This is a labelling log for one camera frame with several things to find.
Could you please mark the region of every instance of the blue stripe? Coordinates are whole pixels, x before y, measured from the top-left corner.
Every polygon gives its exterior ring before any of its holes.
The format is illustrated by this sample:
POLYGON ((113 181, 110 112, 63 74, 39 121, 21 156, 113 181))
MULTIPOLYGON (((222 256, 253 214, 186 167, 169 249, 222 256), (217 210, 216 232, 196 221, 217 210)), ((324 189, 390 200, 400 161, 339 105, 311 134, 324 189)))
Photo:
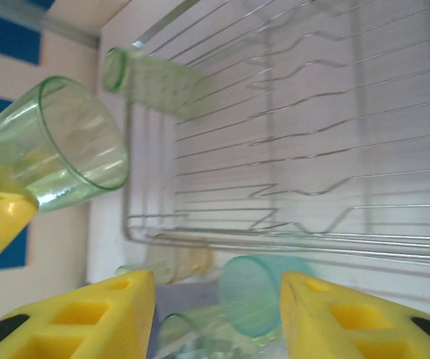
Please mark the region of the blue stripe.
POLYGON ((0 54, 38 65, 40 34, 0 18, 0 54))
POLYGON ((41 6, 45 10, 48 10, 53 5, 55 0, 28 0, 28 2, 41 6))
MULTIPOLYGON (((11 104, 6 99, 0 99, 0 112, 11 104)), ((27 263, 27 227, 0 254, 0 269, 22 267, 27 263)))

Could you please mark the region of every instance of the clear glass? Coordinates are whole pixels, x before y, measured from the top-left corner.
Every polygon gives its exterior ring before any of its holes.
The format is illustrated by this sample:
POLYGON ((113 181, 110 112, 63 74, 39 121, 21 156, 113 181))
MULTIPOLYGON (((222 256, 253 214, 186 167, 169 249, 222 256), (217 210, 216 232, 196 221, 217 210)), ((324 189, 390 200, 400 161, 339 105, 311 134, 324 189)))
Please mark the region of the clear glass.
POLYGON ((233 330, 220 306, 165 318, 159 330, 158 358, 251 358, 259 344, 233 330))
POLYGON ((251 359, 289 359, 286 342, 283 336, 275 338, 264 346, 260 346, 251 359))
POLYGON ((225 265, 218 284, 220 301, 239 333, 261 337, 281 326, 281 277, 286 271, 314 275, 305 261, 288 256, 241 256, 225 265))
POLYGON ((0 191, 32 196, 39 212, 118 189, 128 173, 117 124, 71 79, 47 78, 0 114, 0 191))
POLYGON ((200 110, 197 99, 208 93, 207 81, 195 69, 143 53, 114 47, 103 65, 102 85, 133 102, 190 118, 200 110))
POLYGON ((174 279, 176 272, 175 248, 149 246, 145 260, 142 263, 121 266, 116 270, 115 275, 140 269, 153 271, 156 284, 169 284, 174 279))
POLYGON ((214 252, 205 248, 170 248, 176 254, 174 282, 207 273, 214 262, 214 252))

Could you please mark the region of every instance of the cup rim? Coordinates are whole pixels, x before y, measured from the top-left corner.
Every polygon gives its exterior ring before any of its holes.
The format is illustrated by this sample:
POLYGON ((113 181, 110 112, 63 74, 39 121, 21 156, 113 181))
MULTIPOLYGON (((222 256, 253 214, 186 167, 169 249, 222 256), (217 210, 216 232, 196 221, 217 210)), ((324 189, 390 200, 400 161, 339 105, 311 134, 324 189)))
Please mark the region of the cup rim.
POLYGON ((164 348, 164 347, 162 348, 162 344, 164 344, 164 343, 161 342, 163 325, 165 325, 165 327, 166 327, 166 323, 168 321, 172 322, 174 319, 180 320, 184 325, 186 325, 187 328, 189 328, 191 331, 195 332, 199 336, 199 338, 203 344, 203 347, 209 351, 209 338, 208 338, 207 333, 205 333, 204 330, 194 320, 192 320, 190 318, 190 316, 185 315, 185 313, 183 313, 183 312, 169 314, 168 316, 166 316, 162 320, 162 322, 160 324, 159 333, 158 333, 158 340, 159 340, 158 346, 159 347, 157 348, 157 351, 164 348))
POLYGON ((105 63, 103 64, 103 76, 102 76, 102 84, 103 88, 111 93, 119 93, 123 83, 126 80, 126 76, 128 75, 128 71, 126 70, 128 66, 128 55, 126 54, 126 50, 115 46, 108 50, 105 55, 105 63), (107 70, 111 68, 111 65, 114 61, 120 62, 120 71, 117 74, 117 79, 113 81, 113 83, 108 83, 108 80, 105 76, 107 70))
MULTIPOLYGON (((84 174, 81 173, 72 164, 72 162, 64 155, 64 152, 61 150, 61 148, 57 145, 57 141, 53 138, 52 133, 50 132, 49 127, 47 126, 45 115, 43 114, 43 111, 42 111, 43 90, 45 89, 45 87, 47 86, 48 83, 54 82, 54 81, 63 82, 65 84, 69 84, 69 85, 72 85, 74 87, 77 87, 79 90, 83 91, 86 95, 88 95, 90 97, 90 99, 94 99, 95 101, 97 101, 100 104, 100 108, 104 112, 105 119, 111 122, 111 124, 114 127, 114 131, 118 133, 123 147, 125 147, 125 143, 123 140, 122 133, 121 133, 120 129, 118 128, 118 125, 115 123, 115 120, 114 120, 113 116, 111 115, 110 111, 106 108, 106 106, 103 104, 103 102, 100 101, 98 99, 98 97, 96 97, 93 94, 93 92, 87 86, 84 86, 81 83, 77 82, 76 80, 70 79, 70 78, 65 77, 65 76, 50 76, 50 77, 46 78, 45 80, 43 80, 38 86, 38 89, 37 89, 37 106, 36 107, 37 107, 37 113, 40 116, 39 118, 41 119, 40 122, 42 123, 43 131, 45 132, 47 138, 49 139, 51 145, 54 147, 57 154, 60 156, 61 161, 68 167, 69 171, 72 171, 79 179, 81 179, 82 181, 88 182, 90 185, 94 186, 95 188, 101 189, 103 191, 115 191, 119 188, 122 188, 125 185, 126 181, 128 180, 128 177, 129 177, 129 165, 126 166, 125 177, 120 181, 120 183, 117 183, 113 186, 100 185, 100 184, 88 179, 86 176, 84 176, 84 174)), ((127 161, 128 161, 128 151, 127 151, 126 147, 125 147, 125 152, 127 154, 127 161)))

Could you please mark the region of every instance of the wire basket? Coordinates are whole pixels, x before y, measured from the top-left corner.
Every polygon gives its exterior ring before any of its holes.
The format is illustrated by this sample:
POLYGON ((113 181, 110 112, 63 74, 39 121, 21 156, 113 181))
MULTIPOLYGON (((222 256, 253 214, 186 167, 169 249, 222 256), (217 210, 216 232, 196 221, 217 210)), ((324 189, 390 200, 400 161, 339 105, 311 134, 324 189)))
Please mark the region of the wire basket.
POLYGON ((430 0, 188 0, 135 45, 210 91, 126 101, 127 238, 430 263, 430 0))

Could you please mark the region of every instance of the square hole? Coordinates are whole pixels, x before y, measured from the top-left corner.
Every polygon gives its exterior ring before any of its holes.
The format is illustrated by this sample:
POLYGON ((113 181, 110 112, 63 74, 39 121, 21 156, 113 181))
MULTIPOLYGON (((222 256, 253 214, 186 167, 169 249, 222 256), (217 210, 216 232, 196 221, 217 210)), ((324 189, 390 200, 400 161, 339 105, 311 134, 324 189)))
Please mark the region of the square hole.
POLYGON ((36 336, 10 359, 69 359, 83 340, 83 337, 36 336))
POLYGON ((52 324, 95 325, 109 307, 104 301, 77 301, 58 312, 52 324))
POLYGON ((383 315, 369 305, 332 304, 329 310, 344 329, 392 328, 383 315))
POLYGON ((315 282, 314 280, 306 282, 306 286, 312 292, 327 292, 329 290, 326 284, 321 282, 315 282))
POLYGON ((389 342, 372 341, 356 343, 357 349, 365 359, 419 359, 410 343, 395 340, 389 342))
POLYGON ((130 279, 124 279, 124 280, 119 280, 116 283, 113 283, 112 285, 110 285, 110 289, 125 289, 127 286, 130 285, 130 279))

